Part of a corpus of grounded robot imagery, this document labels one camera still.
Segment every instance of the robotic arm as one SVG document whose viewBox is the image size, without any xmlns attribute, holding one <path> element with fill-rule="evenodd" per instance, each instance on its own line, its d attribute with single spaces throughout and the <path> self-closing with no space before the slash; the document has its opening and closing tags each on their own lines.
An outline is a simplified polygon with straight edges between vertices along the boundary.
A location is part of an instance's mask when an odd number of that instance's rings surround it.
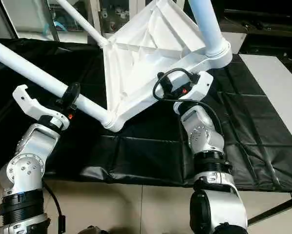
<svg viewBox="0 0 292 234">
<path fill-rule="evenodd" d="M 208 73 L 200 73 L 206 80 Z M 182 99 L 200 101 L 200 83 Z M 190 199 L 190 227 L 196 234 L 247 234 L 247 214 L 231 175 L 232 165 L 224 159 L 224 139 L 216 132 L 204 108 L 197 102 L 176 102 L 194 156 L 194 193 Z"/>
<path fill-rule="evenodd" d="M 26 85 L 18 86 L 13 97 L 29 116 L 38 120 L 32 124 L 16 147 L 15 156 L 0 170 L 3 187 L 0 234 L 46 234 L 50 219 L 43 210 L 42 177 L 47 158 L 54 150 L 60 133 L 67 129 L 76 110 L 75 100 L 80 85 L 69 86 L 61 99 L 45 108 L 27 94 Z M 65 217 L 59 217 L 64 232 Z"/>
</svg>

